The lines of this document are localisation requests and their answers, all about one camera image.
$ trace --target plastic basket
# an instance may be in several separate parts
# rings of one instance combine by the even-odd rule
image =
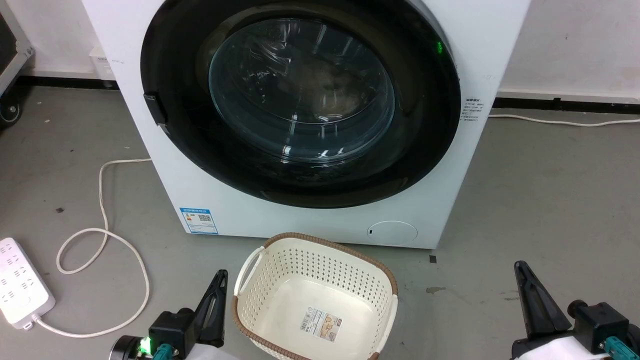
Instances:
[[[240,331],[278,359],[375,360],[396,317],[397,283],[357,251],[284,233],[246,260],[232,306]]]

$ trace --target power cord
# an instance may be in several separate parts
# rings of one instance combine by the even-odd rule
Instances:
[[[142,257],[140,256],[140,254],[138,253],[138,251],[136,250],[136,248],[131,245],[131,243],[129,243],[127,240],[121,238],[120,236],[112,233],[111,231],[109,231],[109,220],[107,219],[107,213],[104,210],[104,203],[102,200],[102,173],[104,171],[104,169],[106,167],[108,167],[109,165],[112,164],[121,164],[121,163],[142,163],[145,161],[151,161],[151,159],[133,159],[133,160],[114,160],[114,161],[109,161],[108,163],[105,163],[101,168],[100,168],[100,173],[98,175],[98,198],[100,199],[100,210],[102,211],[102,218],[104,219],[104,229],[100,229],[98,227],[90,227],[88,229],[84,229],[84,230],[80,230],[77,233],[73,234],[72,236],[70,236],[60,247],[60,250],[58,251],[58,255],[56,256],[56,266],[58,267],[58,270],[63,273],[63,274],[75,274],[77,272],[80,272],[82,270],[84,270],[87,266],[91,265],[91,263],[93,263],[93,261],[98,258],[98,256],[100,256],[100,253],[102,252],[102,250],[104,249],[104,246],[107,244],[107,239],[110,237],[120,240],[124,245],[126,245],[127,247],[129,247],[131,249],[131,251],[133,251],[134,255],[136,256],[136,258],[138,259],[138,261],[140,262],[140,268],[142,269],[142,275],[145,278],[145,300],[142,301],[142,305],[140,306],[140,308],[136,311],[135,314],[133,314],[132,317],[130,317],[127,321],[125,321],[124,323],[121,323],[120,325],[114,326],[110,329],[106,329],[103,331],[99,331],[99,332],[94,332],[92,334],[74,334],[71,332],[66,332],[66,331],[62,331],[59,329],[56,329],[55,327],[48,325],[47,323],[45,323],[44,321],[42,321],[42,319],[39,316],[35,316],[33,317],[33,321],[35,321],[36,323],[40,324],[42,327],[44,327],[45,329],[55,332],[56,334],[62,335],[62,336],[68,336],[69,338],[94,338],[96,336],[100,336],[100,335],[105,335],[105,334],[109,334],[110,332],[122,329],[123,327],[129,325],[133,320],[135,320],[138,315],[140,315],[140,313],[142,313],[142,311],[144,310],[145,306],[147,306],[147,302],[149,301],[149,294],[150,294],[150,286],[149,286],[149,276],[147,275],[147,269],[145,268],[145,264],[142,261]],[[104,237],[102,239],[102,244],[100,245],[100,247],[98,248],[98,251],[95,252],[95,254],[91,257],[91,259],[89,259],[89,261],[86,262],[86,264],[84,264],[83,266],[80,266],[79,268],[75,269],[75,270],[65,270],[62,268],[62,265],[60,265],[60,257],[62,256],[62,253],[65,251],[65,249],[67,248],[67,245],[69,244],[69,242],[71,242],[71,240],[73,240],[74,238],[76,238],[77,236],[84,234],[84,233],[90,233],[90,232],[98,232],[98,233],[103,233]]]
[[[598,122],[596,124],[583,124],[580,122],[540,120],[540,119],[534,119],[526,116],[513,115],[513,114],[495,114],[495,115],[489,115],[489,117],[494,117],[494,118],[506,117],[506,118],[512,118],[512,119],[540,122],[542,124],[559,124],[559,125],[580,126],[580,127],[597,127],[597,126],[605,126],[605,125],[613,125],[613,124],[633,124],[635,122],[640,122],[640,119],[632,119],[632,120],[613,120],[613,121],[606,121],[606,122]]]

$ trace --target blue sticker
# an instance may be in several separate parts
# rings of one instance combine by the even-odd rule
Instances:
[[[191,234],[218,235],[218,228],[209,209],[180,208],[180,211]]]

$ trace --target robotic arm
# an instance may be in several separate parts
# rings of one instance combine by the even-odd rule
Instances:
[[[109,360],[237,360],[218,349],[225,343],[227,284],[227,271],[219,270],[195,311],[163,311],[148,337],[120,337]]]
[[[529,265],[514,265],[527,337],[511,346],[517,360],[640,360],[640,329],[606,302],[569,304],[564,316]]]
[[[527,337],[513,342],[512,360],[640,360],[640,329],[606,302],[588,306],[573,301],[571,323],[529,265],[514,265]],[[224,344],[228,273],[214,276],[195,311],[164,311],[149,336],[122,336],[109,360],[237,360],[221,351]]]

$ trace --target white washing machine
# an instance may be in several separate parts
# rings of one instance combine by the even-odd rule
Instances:
[[[84,0],[184,229],[435,248],[529,0]]]

